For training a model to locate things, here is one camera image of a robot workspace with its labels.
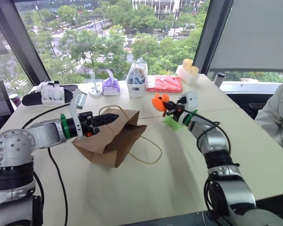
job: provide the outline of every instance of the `paper bag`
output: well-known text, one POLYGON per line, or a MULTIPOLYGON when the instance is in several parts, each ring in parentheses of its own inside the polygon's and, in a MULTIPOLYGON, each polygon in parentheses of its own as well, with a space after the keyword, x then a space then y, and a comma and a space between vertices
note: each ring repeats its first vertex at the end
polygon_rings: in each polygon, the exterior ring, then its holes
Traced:
POLYGON ((139 111, 124 110, 124 114, 122 110, 109 108, 104 113, 118 114, 119 117, 113 123, 101 126, 98 134, 75 139, 72 144, 89 161, 117 168, 147 126, 137 126, 139 111))

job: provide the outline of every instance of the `white coat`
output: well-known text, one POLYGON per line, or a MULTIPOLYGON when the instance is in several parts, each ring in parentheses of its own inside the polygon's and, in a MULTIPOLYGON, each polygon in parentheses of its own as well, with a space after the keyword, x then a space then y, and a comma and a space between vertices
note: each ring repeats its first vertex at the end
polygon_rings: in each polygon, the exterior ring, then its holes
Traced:
POLYGON ((255 121, 283 147, 283 84, 258 112, 255 121))

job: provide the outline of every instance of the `table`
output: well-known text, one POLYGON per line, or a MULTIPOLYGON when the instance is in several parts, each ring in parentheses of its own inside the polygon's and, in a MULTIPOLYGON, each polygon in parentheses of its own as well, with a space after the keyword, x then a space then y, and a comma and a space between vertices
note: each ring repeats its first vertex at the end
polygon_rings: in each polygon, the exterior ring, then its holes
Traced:
MULTIPOLYGON (((79 85, 82 91, 87 84, 79 85)), ((205 77, 198 87, 199 110, 213 121, 220 121, 232 143, 232 158, 241 164, 240 170, 256 199, 283 194, 283 150, 242 109, 237 107, 205 77)), ((146 165, 127 156, 117 169, 106 168, 86 160, 68 141, 52 148, 65 183, 69 218, 68 225, 112 226, 165 218, 203 211, 203 185, 207 178, 204 157, 196 148, 196 139, 183 128, 174 132, 162 122, 161 113, 152 110, 147 93, 143 98, 129 99, 123 89, 120 97, 88 96, 82 111, 97 110, 117 104, 125 109, 138 109, 142 103, 139 124, 147 124, 143 134, 158 144, 161 159, 146 165)), ((20 106, 2 128, 20 128, 27 120, 45 109, 28 111, 20 106)), ((70 116, 62 108, 42 116, 37 121, 70 116)), ((64 199, 56 170, 46 150, 38 150, 35 171, 45 191, 44 225, 63 225, 64 199)), ((139 139, 132 153, 145 161, 153 161, 159 150, 150 142, 139 139)))

